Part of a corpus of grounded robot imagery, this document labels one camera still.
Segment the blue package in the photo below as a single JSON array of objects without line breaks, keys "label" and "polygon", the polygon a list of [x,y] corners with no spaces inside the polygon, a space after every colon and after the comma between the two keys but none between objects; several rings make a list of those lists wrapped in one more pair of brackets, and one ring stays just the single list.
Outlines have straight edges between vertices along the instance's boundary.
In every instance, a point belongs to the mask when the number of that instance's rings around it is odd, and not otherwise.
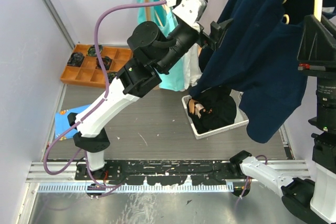
[{"label": "blue package", "polygon": [[[55,115],[55,138],[62,134],[64,131],[69,129],[70,125],[68,122],[68,115],[70,113],[80,113],[86,110],[90,105],[84,105],[78,108],[70,109],[70,110],[62,110]],[[60,140],[65,140],[67,138],[72,138],[77,133],[77,130],[73,129],[65,136],[63,136]]]}]

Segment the wooden organizer box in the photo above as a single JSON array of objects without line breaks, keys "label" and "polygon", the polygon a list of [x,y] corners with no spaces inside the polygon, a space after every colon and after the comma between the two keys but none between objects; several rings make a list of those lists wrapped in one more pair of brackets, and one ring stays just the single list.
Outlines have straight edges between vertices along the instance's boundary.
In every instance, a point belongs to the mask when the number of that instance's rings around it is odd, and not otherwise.
[{"label": "wooden organizer box", "polygon": [[[65,84],[105,88],[104,75],[101,69],[97,69],[97,57],[87,55],[91,45],[77,44],[73,52],[81,52],[84,60],[80,67],[66,66],[61,76]],[[132,58],[132,51],[125,48],[103,47],[102,58],[108,56],[112,64],[108,72],[118,72],[126,62]]]}]

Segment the white plastic bin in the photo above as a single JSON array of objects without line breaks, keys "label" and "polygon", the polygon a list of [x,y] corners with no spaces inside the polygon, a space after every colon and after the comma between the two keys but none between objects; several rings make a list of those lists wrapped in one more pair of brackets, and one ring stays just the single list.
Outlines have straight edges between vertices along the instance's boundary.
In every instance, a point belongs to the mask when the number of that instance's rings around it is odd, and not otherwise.
[{"label": "white plastic bin", "polygon": [[186,95],[185,97],[182,97],[182,103],[183,103],[184,111],[185,111],[185,114],[187,115],[187,118],[189,120],[191,128],[193,129],[193,132],[194,132],[194,135],[195,135],[196,139],[209,137],[209,136],[218,134],[220,132],[232,130],[232,129],[235,129],[237,127],[241,127],[241,126],[244,126],[244,125],[248,124],[248,118],[247,118],[246,114],[242,110],[239,109],[241,94],[238,91],[232,90],[230,95],[235,100],[236,106],[237,106],[237,115],[236,115],[236,118],[235,118],[235,123],[230,124],[230,125],[225,126],[225,127],[222,127],[222,128],[218,128],[218,129],[213,130],[213,131],[205,132],[203,134],[198,134],[197,133],[197,130],[194,126],[193,121],[188,116],[187,104],[188,104],[188,101],[191,99],[191,96]]}]

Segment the dark blue cloth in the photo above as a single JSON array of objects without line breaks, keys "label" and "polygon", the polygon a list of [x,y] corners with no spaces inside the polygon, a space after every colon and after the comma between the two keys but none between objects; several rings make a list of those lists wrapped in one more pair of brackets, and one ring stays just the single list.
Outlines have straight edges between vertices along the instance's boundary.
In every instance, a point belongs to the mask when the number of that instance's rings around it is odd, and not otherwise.
[{"label": "dark blue cloth", "polygon": [[[248,135],[266,143],[301,104],[307,77],[298,69],[302,20],[313,13],[313,0],[229,0],[219,22],[233,18],[220,48],[203,49],[203,72],[191,89],[202,91],[227,85],[244,92],[240,108],[249,118]],[[323,0],[325,7],[336,0]],[[283,23],[289,14],[290,24]]]}]

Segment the scratched surface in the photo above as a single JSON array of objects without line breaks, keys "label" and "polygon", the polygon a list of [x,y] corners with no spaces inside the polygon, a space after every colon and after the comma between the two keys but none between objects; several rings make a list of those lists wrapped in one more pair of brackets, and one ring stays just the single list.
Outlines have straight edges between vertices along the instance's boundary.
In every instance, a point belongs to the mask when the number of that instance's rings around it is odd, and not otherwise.
[{"label": "scratched surface", "polygon": [[[114,194],[90,200],[85,194],[41,194],[30,224],[303,224],[283,206],[280,197],[253,182],[236,205],[231,193]],[[67,208],[64,211],[47,208]]]},{"label": "scratched surface", "polygon": [[[102,89],[68,86],[62,109],[92,103]],[[253,155],[286,159],[280,134],[267,144],[251,140],[245,126],[196,140],[183,110],[186,92],[153,90],[131,104],[105,127],[111,146],[105,158],[138,159],[229,159],[241,150]],[[51,158],[71,158],[76,151],[72,139],[64,140],[51,151]]]}]

